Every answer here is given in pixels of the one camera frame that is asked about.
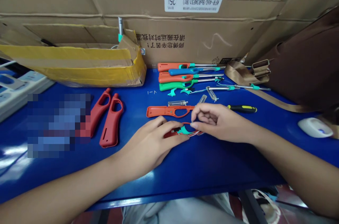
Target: orange plastic part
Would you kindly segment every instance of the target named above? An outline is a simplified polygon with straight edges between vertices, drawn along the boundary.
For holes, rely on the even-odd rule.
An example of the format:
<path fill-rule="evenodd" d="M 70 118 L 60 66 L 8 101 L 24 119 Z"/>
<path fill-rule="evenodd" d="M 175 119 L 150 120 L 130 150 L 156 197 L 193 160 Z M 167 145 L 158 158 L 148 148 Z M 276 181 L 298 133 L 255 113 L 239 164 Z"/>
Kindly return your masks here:
<path fill-rule="evenodd" d="M 160 72 L 159 73 L 159 83 L 168 83 L 168 82 L 187 82 L 193 79 L 194 75 L 176 75 L 171 76 L 169 72 Z"/>
<path fill-rule="evenodd" d="M 176 118 L 181 118 L 186 116 L 191 110 L 193 110 L 195 106 L 150 106 L 147 108 L 146 116 L 154 117 L 161 115 L 174 116 Z M 182 116 L 176 115 L 176 110 L 187 110 L 186 114 Z"/>
<path fill-rule="evenodd" d="M 179 68 L 180 65 L 186 66 L 186 68 L 190 67 L 190 63 L 158 63 L 158 71 L 164 72 L 169 69 L 181 69 Z"/>
<path fill-rule="evenodd" d="M 124 105 L 121 100 L 118 98 L 118 94 L 115 93 L 112 97 L 111 104 L 109 106 L 105 126 L 102 130 L 102 135 L 100 138 L 99 144 L 103 148 L 116 146 L 118 144 L 118 124 L 119 118 L 124 111 Z M 119 103 L 121 105 L 121 110 L 114 111 L 115 104 Z"/>

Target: red plastic handle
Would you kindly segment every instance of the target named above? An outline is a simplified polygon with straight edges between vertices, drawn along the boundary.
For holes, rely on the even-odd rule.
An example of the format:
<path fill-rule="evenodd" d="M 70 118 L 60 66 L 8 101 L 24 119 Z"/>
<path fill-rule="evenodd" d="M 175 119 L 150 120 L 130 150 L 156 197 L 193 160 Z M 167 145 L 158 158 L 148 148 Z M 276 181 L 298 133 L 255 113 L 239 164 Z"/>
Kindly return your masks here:
<path fill-rule="evenodd" d="M 176 75 L 171 76 L 169 72 L 160 72 L 159 73 L 159 83 L 168 83 L 168 82 L 187 82 L 193 79 L 193 75 Z"/>
<path fill-rule="evenodd" d="M 158 71 L 164 72 L 168 71 L 169 69 L 181 69 L 179 68 L 180 65 L 186 66 L 186 68 L 190 67 L 190 63 L 158 63 Z"/>
<path fill-rule="evenodd" d="M 109 94 L 110 91 L 111 89 L 107 88 L 91 110 L 91 138 L 94 136 L 94 132 L 100 117 L 111 104 L 111 95 Z M 108 103 L 106 105 L 102 105 L 106 98 L 108 98 Z"/>
<path fill-rule="evenodd" d="M 118 144 L 118 124 L 120 116 L 124 111 L 124 105 L 118 96 L 119 95 L 117 93 L 114 94 L 109 106 L 105 126 L 103 128 L 99 143 L 103 148 L 116 146 Z M 121 105 L 121 110 L 114 111 L 114 106 L 117 103 Z"/>

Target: cardboard box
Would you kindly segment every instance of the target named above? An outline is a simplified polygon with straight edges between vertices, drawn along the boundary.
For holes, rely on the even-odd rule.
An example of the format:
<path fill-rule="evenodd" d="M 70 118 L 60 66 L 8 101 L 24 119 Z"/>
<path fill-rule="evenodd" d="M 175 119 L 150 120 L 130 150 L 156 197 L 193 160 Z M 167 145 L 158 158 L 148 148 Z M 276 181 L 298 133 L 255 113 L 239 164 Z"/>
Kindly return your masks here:
<path fill-rule="evenodd" d="M 134 31 L 83 25 L 27 25 L 58 47 L 0 45 L 5 58 L 17 61 L 71 87 L 142 86 L 146 66 Z M 118 43 L 117 49 L 110 49 Z"/>
<path fill-rule="evenodd" d="M 1 0 L 0 22 L 38 40 L 26 25 L 61 23 L 118 26 L 117 17 L 121 16 L 125 27 L 136 31 L 139 44 L 145 49 L 143 58 L 147 66 L 154 67 L 158 62 L 227 62 L 239 59 L 247 52 L 248 61 L 254 61 L 267 47 L 312 23 L 323 11 L 338 2 Z M 169 35 L 170 40 L 162 35 Z"/>

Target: floor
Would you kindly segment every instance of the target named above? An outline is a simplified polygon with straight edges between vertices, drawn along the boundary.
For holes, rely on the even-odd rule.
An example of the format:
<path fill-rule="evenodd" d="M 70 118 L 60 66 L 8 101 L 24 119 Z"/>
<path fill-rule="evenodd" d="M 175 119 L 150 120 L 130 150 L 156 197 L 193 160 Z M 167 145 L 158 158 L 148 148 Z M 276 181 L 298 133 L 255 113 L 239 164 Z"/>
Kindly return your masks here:
<path fill-rule="evenodd" d="M 339 223 L 335 220 L 314 215 L 288 184 L 278 185 L 276 188 L 279 191 L 279 196 L 276 202 L 282 212 L 278 224 Z M 232 195 L 229 195 L 229 197 L 235 217 L 242 220 L 242 205 L 240 200 Z M 93 212 L 84 212 L 80 214 L 72 222 L 72 224 L 91 224 L 93 216 Z M 121 208 L 113 208 L 109 211 L 107 224 L 121 224 L 122 220 L 123 216 L 121 213 Z"/>

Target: bag strap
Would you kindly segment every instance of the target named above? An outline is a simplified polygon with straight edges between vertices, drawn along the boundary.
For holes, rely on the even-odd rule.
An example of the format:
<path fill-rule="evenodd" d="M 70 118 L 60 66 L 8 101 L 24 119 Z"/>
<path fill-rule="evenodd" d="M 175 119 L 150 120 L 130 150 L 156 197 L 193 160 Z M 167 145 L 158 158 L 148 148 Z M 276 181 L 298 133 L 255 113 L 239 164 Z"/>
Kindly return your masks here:
<path fill-rule="evenodd" d="M 225 74 L 238 85 L 251 85 L 251 84 L 257 85 L 261 83 L 266 83 L 269 80 L 268 74 L 256 78 L 252 73 L 250 73 L 250 71 L 243 64 L 236 61 L 231 61 L 227 64 L 225 68 Z M 272 103 L 273 105 L 276 105 L 282 109 L 291 112 L 307 113 L 316 111 L 308 106 L 292 105 L 285 103 L 260 90 L 252 90 L 247 88 L 246 90 L 263 98 L 264 100 Z"/>

